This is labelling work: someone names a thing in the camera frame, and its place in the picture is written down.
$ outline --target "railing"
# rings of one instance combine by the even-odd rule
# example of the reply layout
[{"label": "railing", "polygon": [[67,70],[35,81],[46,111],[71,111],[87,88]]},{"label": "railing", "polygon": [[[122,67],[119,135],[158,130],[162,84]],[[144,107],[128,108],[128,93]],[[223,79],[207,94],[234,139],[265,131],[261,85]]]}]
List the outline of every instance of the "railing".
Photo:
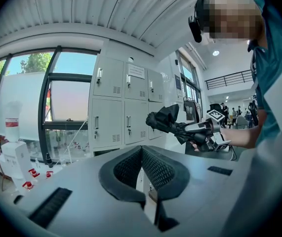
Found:
[{"label": "railing", "polygon": [[251,70],[245,70],[229,74],[223,77],[216,77],[210,80],[206,80],[205,82],[207,89],[214,89],[247,81],[253,81]]}]

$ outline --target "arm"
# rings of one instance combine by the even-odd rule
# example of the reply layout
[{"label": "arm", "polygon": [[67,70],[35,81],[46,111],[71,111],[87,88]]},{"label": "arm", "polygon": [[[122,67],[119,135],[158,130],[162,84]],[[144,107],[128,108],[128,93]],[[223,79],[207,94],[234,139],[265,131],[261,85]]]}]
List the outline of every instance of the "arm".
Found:
[{"label": "arm", "polygon": [[260,134],[261,128],[267,114],[264,109],[258,110],[258,126],[251,129],[235,130],[221,128],[221,133],[226,140],[231,140],[232,146],[243,147],[243,148],[254,148],[256,140]]}]

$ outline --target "white cabinet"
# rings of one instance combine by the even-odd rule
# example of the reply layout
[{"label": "white cabinet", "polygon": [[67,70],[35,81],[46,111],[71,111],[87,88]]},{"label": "white cabinet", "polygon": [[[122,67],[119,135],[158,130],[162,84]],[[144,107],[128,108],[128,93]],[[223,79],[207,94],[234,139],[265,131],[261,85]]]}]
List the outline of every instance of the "white cabinet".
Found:
[{"label": "white cabinet", "polygon": [[148,70],[148,92],[149,101],[163,102],[164,100],[164,87],[162,81],[162,74],[153,70]]},{"label": "white cabinet", "polygon": [[146,69],[127,63],[124,80],[125,98],[148,100]]},{"label": "white cabinet", "polygon": [[[164,107],[163,103],[149,102],[149,113],[158,112],[163,107]],[[150,140],[161,137],[162,135],[163,135],[162,131],[152,129],[149,126],[149,138],[150,138]]]},{"label": "white cabinet", "polygon": [[124,132],[125,143],[131,144],[148,139],[148,103],[140,101],[128,101],[124,103]]},{"label": "white cabinet", "polygon": [[95,96],[122,97],[122,61],[100,56],[95,73]]},{"label": "white cabinet", "polygon": [[94,148],[116,146],[122,143],[122,102],[92,100],[91,134]]}]

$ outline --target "hand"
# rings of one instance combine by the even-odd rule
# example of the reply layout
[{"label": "hand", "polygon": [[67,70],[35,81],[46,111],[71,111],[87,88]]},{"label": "hand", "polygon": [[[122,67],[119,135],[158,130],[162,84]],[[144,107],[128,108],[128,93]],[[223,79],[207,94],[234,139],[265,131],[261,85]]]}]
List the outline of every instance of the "hand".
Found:
[{"label": "hand", "polygon": [[190,144],[195,148],[195,151],[196,152],[199,152],[200,150],[198,149],[198,146],[194,143],[194,142],[192,142],[192,141],[189,141],[190,142]]}]

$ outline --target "ceiling light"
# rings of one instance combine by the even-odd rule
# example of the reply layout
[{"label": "ceiling light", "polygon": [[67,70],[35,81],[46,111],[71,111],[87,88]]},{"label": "ceiling light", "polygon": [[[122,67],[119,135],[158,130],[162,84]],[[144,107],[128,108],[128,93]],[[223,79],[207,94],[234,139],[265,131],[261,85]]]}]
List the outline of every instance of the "ceiling light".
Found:
[{"label": "ceiling light", "polygon": [[213,52],[213,56],[217,56],[217,55],[219,55],[219,53],[220,53],[220,51],[215,50],[215,51]]}]

